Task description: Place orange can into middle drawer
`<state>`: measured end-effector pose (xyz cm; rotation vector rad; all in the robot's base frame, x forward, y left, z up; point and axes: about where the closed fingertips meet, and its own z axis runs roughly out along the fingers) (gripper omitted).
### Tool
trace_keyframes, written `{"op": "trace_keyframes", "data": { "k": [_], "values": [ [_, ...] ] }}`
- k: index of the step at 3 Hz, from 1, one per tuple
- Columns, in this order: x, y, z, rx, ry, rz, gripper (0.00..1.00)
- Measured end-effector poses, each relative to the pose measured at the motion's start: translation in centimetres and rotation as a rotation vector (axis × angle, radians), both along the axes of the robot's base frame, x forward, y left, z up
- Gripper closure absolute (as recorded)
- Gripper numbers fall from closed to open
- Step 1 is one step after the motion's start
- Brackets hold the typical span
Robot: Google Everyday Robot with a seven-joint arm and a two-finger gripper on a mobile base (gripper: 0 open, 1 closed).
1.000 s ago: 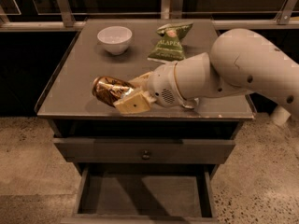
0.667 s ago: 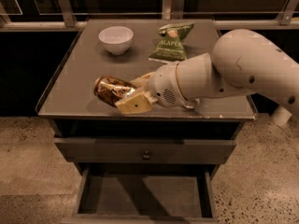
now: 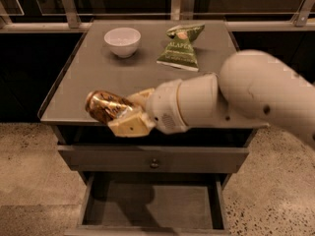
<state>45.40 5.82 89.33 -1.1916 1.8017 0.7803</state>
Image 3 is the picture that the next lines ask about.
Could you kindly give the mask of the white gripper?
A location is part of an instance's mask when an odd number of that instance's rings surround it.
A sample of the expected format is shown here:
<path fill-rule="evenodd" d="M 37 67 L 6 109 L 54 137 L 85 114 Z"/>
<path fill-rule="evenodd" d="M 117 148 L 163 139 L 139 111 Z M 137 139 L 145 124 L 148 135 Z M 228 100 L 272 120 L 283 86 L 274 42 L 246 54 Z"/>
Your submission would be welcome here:
<path fill-rule="evenodd" d="M 181 83 L 182 80 L 170 81 L 156 89 L 147 88 L 128 95 L 130 102 L 146 109 L 149 115 L 142 110 L 124 111 L 107 126 L 120 138 L 145 137 L 154 127 L 167 135 L 187 132 L 188 126 L 181 117 L 177 100 Z"/>

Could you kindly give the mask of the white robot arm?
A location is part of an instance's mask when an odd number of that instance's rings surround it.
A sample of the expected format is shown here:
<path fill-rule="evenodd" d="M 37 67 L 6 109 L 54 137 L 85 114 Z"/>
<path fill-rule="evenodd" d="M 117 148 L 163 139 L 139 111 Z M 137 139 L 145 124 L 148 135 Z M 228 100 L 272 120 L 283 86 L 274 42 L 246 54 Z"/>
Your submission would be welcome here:
<path fill-rule="evenodd" d="M 135 106 L 108 123 L 117 137 L 272 124 L 315 148 L 315 87 L 262 51 L 239 51 L 218 74 L 170 81 L 129 99 Z"/>

